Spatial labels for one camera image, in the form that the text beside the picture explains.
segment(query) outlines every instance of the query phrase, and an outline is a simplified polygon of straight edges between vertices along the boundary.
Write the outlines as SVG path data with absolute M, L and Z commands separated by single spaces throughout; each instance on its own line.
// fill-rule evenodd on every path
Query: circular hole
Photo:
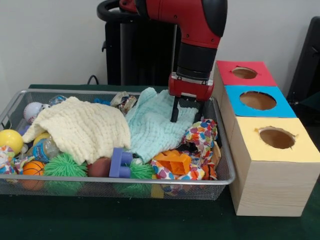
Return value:
M 288 149 L 295 144 L 295 137 L 288 131 L 276 127 L 266 127 L 259 131 L 261 139 L 277 149 Z
M 277 102 L 269 94 L 258 91 L 247 91 L 240 95 L 240 101 L 248 107 L 257 110 L 269 110 L 273 109 Z
M 258 73 L 255 70 L 240 66 L 233 69 L 232 73 L 241 79 L 254 79 L 258 75 Z

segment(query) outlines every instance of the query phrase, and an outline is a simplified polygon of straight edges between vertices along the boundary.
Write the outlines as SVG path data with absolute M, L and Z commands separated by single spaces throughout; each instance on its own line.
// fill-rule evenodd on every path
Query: yellow knit blanket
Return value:
M 45 131 L 79 165 L 110 158 L 114 148 L 130 149 L 131 144 L 129 126 L 119 109 L 76 97 L 41 111 L 23 141 L 29 143 Z

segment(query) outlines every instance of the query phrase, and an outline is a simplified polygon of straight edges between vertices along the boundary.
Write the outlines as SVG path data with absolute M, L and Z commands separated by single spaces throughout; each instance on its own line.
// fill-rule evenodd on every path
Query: green spiky ball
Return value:
M 52 158 L 44 166 L 44 176 L 55 177 L 86 177 L 87 164 L 78 165 L 73 157 L 67 153 L 61 153 Z M 73 196 L 83 186 L 79 181 L 45 181 L 45 188 L 54 195 Z
M 130 164 L 131 179 L 152 179 L 155 174 L 153 168 L 149 164 L 136 164 L 134 161 Z M 151 184 L 146 183 L 115 183 L 115 190 L 127 197 L 143 198 L 150 196 Z

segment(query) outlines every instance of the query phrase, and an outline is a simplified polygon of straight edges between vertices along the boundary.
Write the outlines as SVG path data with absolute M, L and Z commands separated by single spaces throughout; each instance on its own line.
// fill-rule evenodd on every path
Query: white wall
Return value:
M 264 61 L 286 95 L 320 0 L 228 0 L 216 59 Z
M 11 99 L 11 94 L 6 81 L 5 72 L 2 68 L 2 61 L 0 58 L 0 113 L 5 109 L 7 103 Z
M 106 83 L 102 0 L 1 0 L 0 57 L 9 94 L 29 84 Z M 264 61 L 286 94 L 319 0 L 229 0 L 218 60 Z M 0 88 L 0 96 L 7 89 Z
M 30 84 L 107 83 L 102 0 L 1 0 L 0 57 L 14 94 Z

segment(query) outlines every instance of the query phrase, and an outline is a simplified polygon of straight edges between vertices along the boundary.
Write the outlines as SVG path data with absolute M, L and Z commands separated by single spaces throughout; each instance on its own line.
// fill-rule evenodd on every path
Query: yellow ball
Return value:
M 6 129 L 0 131 L 0 146 L 4 145 L 10 147 L 14 151 L 14 154 L 17 155 L 21 152 L 24 141 L 17 131 Z
M 48 139 L 48 138 L 50 138 L 50 134 L 48 132 L 41 133 L 34 139 L 33 146 L 36 145 L 41 139 Z

